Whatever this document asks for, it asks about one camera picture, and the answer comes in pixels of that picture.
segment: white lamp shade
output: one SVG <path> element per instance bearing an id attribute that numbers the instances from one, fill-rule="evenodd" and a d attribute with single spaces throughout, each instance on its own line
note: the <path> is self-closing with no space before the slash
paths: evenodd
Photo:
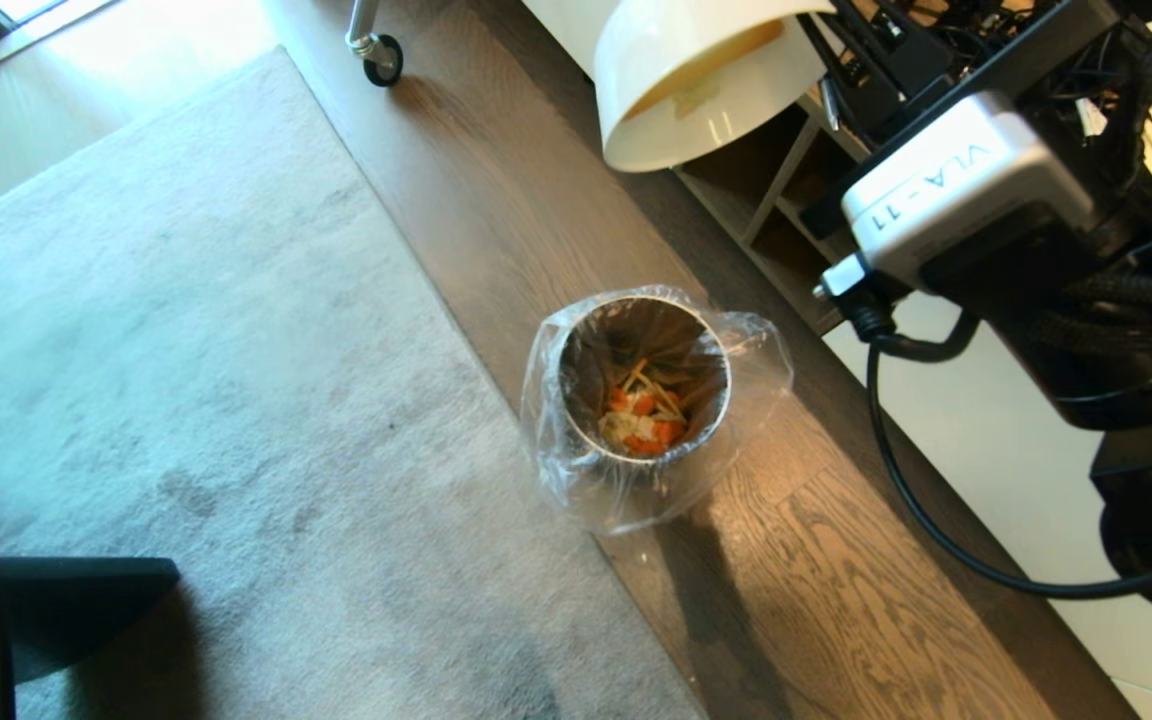
<path id="1" fill-rule="evenodd" d="M 667 168 L 767 122 L 824 74 L 801 13 L 828 0 L 622 0 L 594 47 L 602 158 Z"/>

